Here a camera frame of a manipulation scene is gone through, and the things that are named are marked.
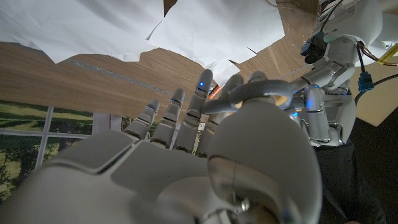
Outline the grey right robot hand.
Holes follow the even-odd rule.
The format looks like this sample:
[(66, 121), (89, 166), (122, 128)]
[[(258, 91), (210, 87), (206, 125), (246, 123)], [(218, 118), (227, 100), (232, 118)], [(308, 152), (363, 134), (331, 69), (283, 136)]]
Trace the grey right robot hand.
[(293, 90), (254, 72), (206, 101), (205, 70), (180, 126), (175, 92), (150, 139), (149, 103), (125, 131), (64, 149), (1, 207), (2, 223), (317, 223), (322, 178), (308, 137), (286, 111)]

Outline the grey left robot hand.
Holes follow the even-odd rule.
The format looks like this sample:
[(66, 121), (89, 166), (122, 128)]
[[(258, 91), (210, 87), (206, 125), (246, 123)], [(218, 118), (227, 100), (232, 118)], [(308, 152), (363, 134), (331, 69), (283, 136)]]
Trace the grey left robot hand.
[(308, 73), (291, 82), (292, 119), (311, 145), (337, 147), (347, 143), (356, 117), (350, 78), (358, 59), (356, 39), (339, 37), (327, 44), (325, 56)]

